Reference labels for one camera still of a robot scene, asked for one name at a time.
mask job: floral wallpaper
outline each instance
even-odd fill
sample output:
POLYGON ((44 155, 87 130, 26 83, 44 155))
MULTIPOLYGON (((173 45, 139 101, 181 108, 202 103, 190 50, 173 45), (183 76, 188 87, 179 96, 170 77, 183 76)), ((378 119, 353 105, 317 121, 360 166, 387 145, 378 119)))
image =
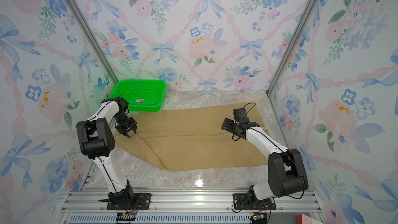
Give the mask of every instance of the floral wallpaper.
POLYGON ((268 89, 308 3, 76 1, 119 80, 162 79, 168 90, 204 91, 268 89))
POLYGON ((398 223, 397 9, 317 2, 271 97, 329 224, 398 223))
POLYGON ((91 165, 76 123, 113 84, 63 0, 0 9, 0 222, 53 223, 91 165))

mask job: green plastic basket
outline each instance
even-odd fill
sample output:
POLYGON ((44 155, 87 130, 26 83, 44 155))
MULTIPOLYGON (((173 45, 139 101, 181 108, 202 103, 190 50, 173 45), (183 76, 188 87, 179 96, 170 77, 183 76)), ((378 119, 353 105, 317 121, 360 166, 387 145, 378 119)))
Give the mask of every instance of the green plastic basket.
POLYGON ((109 97, 123 97, 132 112, 156 112, 162 107, 165 91, 166 82, 161 80, 122 80, 116 83, 109 97))

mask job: cable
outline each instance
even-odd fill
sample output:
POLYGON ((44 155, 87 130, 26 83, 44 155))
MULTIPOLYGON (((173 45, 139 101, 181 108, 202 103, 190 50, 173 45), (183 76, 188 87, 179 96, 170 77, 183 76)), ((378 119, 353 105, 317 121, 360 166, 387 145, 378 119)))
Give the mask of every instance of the cable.
POLYGON ((245 106, 247 106, 248 104, 254 104, 251 108, 253 108, 256 105, 254 102, 250 102, 250 103, 247 103, 245 106))
POLYGON ((122 203, 120 203, 120 205, 122 205, 122 207, 126 210, 125 213, 127 213, 127 216, 129 217, 129 224, 130 224, 131 223, 130 213, 127 211, 127 208, 125 208, 122 203))
POLYGON ((301 193, 301 196, 300 197, 292 197, 292 196, 290 196, 290 195, 286 195, 287 197, 291 197, 291 198, 294 198, 294 199, 301 199, 302 197, 303 197, 303 195, 304 195, 304 189, 305 189, 305 182, 304 182, 304 177, 302 176, 302 174, 301 174, 301 172, 300 172, 300 170, 297 168, 297 166, 296 166, 296 163, 293 161, 293 160, 291 160, 290 159, 290 157, 286 154, 286 152, 285 151, 283 151, 279 146, 277 146, 276 144, 274 144, 274 142, 272 142, 271 141, 271 139, 269 139, 266 135, 264 135, 262 132, 260 132, 260 131, 258 131, 258 130, 256 130, 256 129, 254 129, 254 128, 251 128, 251 127, 249 127, 250 129, 252 129, 252 130, 255 130, 256 132, 258 132, 258 133, 260 133, 261 135, 263 135, 264 137, 266 137, 266 139, 268 139, 276 148, 278 148, 278 149, 280 149, 281 150, 281 152, 283 152, 284 154, 285 154, 285 156, 287 157, 287 159, 289 159, 294 165, 295 165, 295 167, 296 167, 296 169, 297 169, 297 171, 300 173, 300 177, 301 177, 301 179, 302 179, 302 193, 301 193))
POLYGON ((242 204, 242 208, 238 211, 238 212, 236 212, 235 210, 234 210, 234 203, 232 204, 232 207, 231 207, 231 209, 232 209, 232 211, 234 212, 234 213, 239 213, 240 211, 242 211, 243 210, 243 208, 245 207, 245 205, 246 205, 246 203, 249 201, 249 198, 246 198, 246 200, 245 200, 245 202, 242 204))
POLYGON ((232 140, 233 140, 233 141, 238 141, 238 140, 240 139, 239 136, 237 136, 237 137, 238 137, 237 139, 234 139, 234 137, 235 137, 235 135, 232 135, 232 140))
POLYGON ((269 216, 267 217, 267 222, 266 224, 268 224, 269 220, 271 219, 271 211, 272 211, 272 207, 269 208, 269 216))
POLYGON ((253 214, 260 213, 261 211, 263 211, 263 210, 264 210, 264 208, 266 208, 266 209, 267 209, 267 207, 266 207, 266 205, 265 205, 265 204, 263 205, 263 208, 262 208, 260 211, 258 211, 258 212, 254 212, 253 214))

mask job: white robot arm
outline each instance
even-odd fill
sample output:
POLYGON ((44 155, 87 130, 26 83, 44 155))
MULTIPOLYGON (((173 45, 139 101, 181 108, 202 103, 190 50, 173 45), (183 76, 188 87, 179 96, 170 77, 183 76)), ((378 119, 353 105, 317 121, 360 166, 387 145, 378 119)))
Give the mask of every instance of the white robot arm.
POLYGON ((115 207, 129 209, 135 203, 134 194, 120 166, 115 164, 115 157, 112 155, 115 139, 109 127, 115 118, 119 133, 130 137, 129 131, 137 132, 137 122, 125 113, 128 106, 128 102, 122 97, 106 99, 93 116, 78 122, 76 129, 82 154, 97 164, 108 184, 109 199, 103 201, 111 202, 115 207))
POLYGON ((287 149, 272 139, 259 124, 250 122, 245 108, 234 109, 234 121, 226 118, 221 129, 238 139, 252 143, 268 158, 268 181, 249 187, 248 200, 252 206, 262 206, 269 198, 282 197, 308 189, 301 153, 287 149))
MULTIPOLYGON (((128 105, 122 97, 106 99, 91 118, 76 125, 82 154, 97 164, 108 184, 109 199, 101 201, 110 202, 113 207, 120 206, 121 209, 131 209, 135 197, 129 181, 112 156, 115 139, 109 124, 115 118, 119 133, 128 137, 129 131, 136 133, 137 122, 125 113, 128 105)), ((306 190, 308 181, 300 152, 287 149, 266 134, 259 124, 250 122, 245 108, 234 109, 233 112, 235 120, 226 118, 221 129, 231 132, 232 139, 237 136, 238 139, 249 141, 268 158, 268 181, 249 187, 250 205, 263 206, 269 198, 306 190)))

